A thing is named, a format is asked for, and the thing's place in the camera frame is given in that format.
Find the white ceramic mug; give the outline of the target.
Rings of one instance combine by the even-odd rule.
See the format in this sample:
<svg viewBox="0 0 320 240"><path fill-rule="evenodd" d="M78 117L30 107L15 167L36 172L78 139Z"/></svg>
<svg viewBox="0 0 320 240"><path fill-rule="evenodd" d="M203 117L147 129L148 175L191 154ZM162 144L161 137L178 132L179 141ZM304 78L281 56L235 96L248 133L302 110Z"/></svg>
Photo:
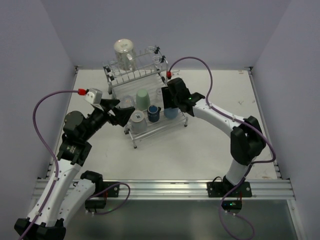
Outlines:
<svg viewBox="0 0 320 240"><path fill-rule="evenodd" d="M148 126L145 119L145 114L140 110L135 110L132 113L132 115L130 116L130 124L131 130L136 134L145 132Z"/></svg>

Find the light blue cup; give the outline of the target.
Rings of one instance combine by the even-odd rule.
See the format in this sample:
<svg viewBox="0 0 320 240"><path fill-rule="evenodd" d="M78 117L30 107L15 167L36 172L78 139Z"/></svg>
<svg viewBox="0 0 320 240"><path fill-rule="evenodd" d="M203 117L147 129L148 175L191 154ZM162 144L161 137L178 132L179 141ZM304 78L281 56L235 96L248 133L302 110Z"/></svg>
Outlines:
<svg viewBox="0 0 320 240"><path fill-rule="evenodd" d="M167 119L175 119L179 114L179 110L178 108L169 107L169 108L165 108L163 113Z"/></svg>

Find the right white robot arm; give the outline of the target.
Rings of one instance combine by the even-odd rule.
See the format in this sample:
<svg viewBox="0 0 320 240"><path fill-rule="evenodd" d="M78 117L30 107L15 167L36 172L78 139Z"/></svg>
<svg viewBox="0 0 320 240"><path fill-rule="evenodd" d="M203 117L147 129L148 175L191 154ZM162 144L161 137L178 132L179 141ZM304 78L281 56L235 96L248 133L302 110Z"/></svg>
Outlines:
<svg viewBox="0 0 320 240"><path fill-rule="evenodd" d="M204 95L190 93L182 78L176 77L161 88L164 107L178 108L181 112L202 119L220 129L230 138L232 163L223 182L236 186L245 177L251 162L266 147L259 121L244 118L214 105Z"/></svg>

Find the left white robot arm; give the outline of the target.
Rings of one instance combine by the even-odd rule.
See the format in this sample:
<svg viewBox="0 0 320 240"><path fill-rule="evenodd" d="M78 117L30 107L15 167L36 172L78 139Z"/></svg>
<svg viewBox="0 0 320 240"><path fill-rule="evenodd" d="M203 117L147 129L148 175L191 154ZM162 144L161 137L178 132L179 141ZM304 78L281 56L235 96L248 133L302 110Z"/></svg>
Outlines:
<svg viewBox="0 0 320 240"><path fill-rule="evenodd" d="M102 194L103 176L86 171L69 192L92 148L88 140L105 124L124 127L133 106L118 108L118 99L101 99L92 113L72 111L64 118L62 143L54 160L53 174L36 205L26 218L19 218L14 229L21 240L62 240L67 226L85 201Z"/></svg>

